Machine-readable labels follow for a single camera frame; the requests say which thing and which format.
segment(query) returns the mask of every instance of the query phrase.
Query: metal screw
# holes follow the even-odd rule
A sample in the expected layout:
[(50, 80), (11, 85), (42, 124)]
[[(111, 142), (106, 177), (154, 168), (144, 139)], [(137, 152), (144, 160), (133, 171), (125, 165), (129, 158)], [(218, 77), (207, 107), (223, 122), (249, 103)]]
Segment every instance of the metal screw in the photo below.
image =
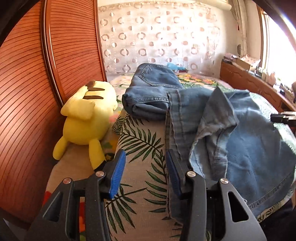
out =
[(220, 182), (221, 182), (222, 184), (228, 184), (228, 183), (229, 183), (229, 181), (228, 181), (226, 178), (221, 178), (221, 179), (220, 179)]
[(69, 184), (71, 182), (71, 178), (69, 177), (66, 177), (64, 180), (63, 180), (63, 183), (64, 184)]
[(196, 173), (194, 171), (187, 172), (188, 177), (195, 177)]
[(96, 176), (97, 177), (102, 177), (102, 176), (104, 176), (105, 175), (105, 173), (103, 172), (103, 171), (98, 171), (98, 172), (96, 172)]

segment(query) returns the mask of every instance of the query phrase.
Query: denim pants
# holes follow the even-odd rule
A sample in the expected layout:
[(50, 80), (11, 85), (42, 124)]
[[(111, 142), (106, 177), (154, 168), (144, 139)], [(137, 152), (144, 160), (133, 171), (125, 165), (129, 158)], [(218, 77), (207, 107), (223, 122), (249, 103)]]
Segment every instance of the denim pants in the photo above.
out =
[(181, 88), (172, 70), (158, 64), (141, 64), (122, 96), (122, 104), (136, 118), (165, 120), (169, 106), (167, 91)]
[[(257, 217), (291, 188), (296, 156), (248, 91), (205, 88), (168, 93), (166, 148), (204, 178), (226, 177)], [(183, 222), (187, 203), (169, 184), (169, 210)]]

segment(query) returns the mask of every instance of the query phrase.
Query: bed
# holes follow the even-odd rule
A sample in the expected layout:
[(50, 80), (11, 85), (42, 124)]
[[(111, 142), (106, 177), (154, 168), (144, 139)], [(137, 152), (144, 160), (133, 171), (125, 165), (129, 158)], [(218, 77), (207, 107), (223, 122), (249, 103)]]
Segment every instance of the bed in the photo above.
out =
[[(224, 81), (195, 74), (177, 74), (185, 88), (219, 87), (222, 91), (232, 87)], [(121, 98), (129, 87), (132, 75), (121, 75), (110, 81), (117, 94), (118, 108), (111, 118), (112, 124), (101, 142), (107, 160), (112, 160), (118, 149), (127, 154), (127, 164), (118, 194), (106, 201), (106, 214), (111, 238), (119, 240), (178, 240), (182, 226), (169, 217), (167, 205), (167, 175), (165, 167), (164, 121), (146, 121), (131, 117), (123, 109)], [(276, 109), (262, 96), (251, 93), (264, 116), (268, 119)], [(282, 138), (296, 154), (296, 139), (283, 124), (274, 124)], [(65, 178), (84, 179), (93, 173), (88, 147), (71, 144), (55, 165), (46, 188), (44, 201)], [(257, 217), (264, 220), (277, 211), (292, 196), (290, 191), (278, 204)], [(80, 238), (85, 240), (84, 200), (80, 208)]]

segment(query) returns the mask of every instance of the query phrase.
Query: pikachu plush toy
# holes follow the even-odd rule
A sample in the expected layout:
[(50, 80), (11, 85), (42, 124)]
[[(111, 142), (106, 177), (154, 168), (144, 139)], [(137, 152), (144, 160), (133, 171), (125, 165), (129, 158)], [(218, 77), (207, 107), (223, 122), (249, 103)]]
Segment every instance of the pikachu plush toy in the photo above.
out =
[(61, 109), (61, 114), (67, 118), (53, 157), (60, 160), (68, 142), (89, 145), (91, 165), (96, 169), (106, 160), (100, 140), (109, 128), (109, 118), (117, 105), (115, 90), (108, 82), (93, 80), (81, 87)]

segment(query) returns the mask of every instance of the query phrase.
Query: jeans pocket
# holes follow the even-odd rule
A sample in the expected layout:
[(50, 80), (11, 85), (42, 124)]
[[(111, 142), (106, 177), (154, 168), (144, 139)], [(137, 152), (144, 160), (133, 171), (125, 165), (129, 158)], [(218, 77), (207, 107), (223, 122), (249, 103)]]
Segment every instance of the jeans pocket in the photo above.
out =
[(139, 77), (151, 86), (163, 86), (168, 88), (182, 88), (175, 73), (159, 64), (148, 64)]

